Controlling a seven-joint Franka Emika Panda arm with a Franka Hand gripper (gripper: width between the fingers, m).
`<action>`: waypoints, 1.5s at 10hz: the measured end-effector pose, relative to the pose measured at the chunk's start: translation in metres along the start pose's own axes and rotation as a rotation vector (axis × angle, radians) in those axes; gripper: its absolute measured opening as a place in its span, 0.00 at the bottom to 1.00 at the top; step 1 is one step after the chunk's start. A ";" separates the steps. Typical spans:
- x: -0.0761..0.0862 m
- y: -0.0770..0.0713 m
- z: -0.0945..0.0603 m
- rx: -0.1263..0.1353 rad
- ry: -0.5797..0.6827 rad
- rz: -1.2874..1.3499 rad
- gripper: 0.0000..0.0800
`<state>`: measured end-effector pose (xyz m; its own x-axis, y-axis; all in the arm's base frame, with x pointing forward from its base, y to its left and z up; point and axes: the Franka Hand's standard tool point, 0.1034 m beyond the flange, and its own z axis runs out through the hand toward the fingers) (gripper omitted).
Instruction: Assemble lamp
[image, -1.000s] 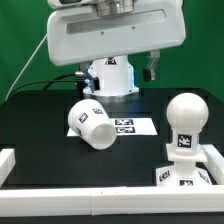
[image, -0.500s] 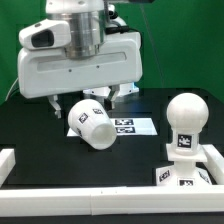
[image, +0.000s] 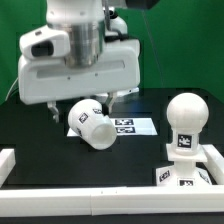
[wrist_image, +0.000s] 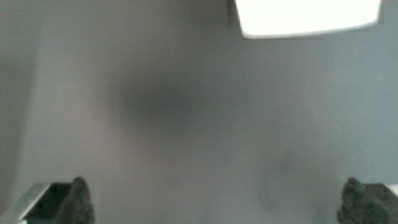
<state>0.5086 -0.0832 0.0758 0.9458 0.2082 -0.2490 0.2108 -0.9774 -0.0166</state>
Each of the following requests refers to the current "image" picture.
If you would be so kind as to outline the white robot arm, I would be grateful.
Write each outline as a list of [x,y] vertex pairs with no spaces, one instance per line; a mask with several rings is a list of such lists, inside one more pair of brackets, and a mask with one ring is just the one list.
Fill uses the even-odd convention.
[[147,10],[160,0],[46,0],[46,25],[21,36],[21,101],[45,103],[55,119],[61,100],[107,95],[112,112],[120,91],[140,83],[140,41],[113,8]]

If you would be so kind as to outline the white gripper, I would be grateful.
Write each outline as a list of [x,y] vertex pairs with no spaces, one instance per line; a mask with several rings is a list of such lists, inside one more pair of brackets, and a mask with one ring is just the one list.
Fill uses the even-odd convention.
[[26,104],[47,103],[56,123],[59,110],[55,101],[108,93],[105,115],[112,113],[117,91],[140,83],[136,39],[103,45],[103,53],[90,67],[70,68],[65,57],[71,50],[66,32],[43,26],[20,38],[18,62],[19,95]]

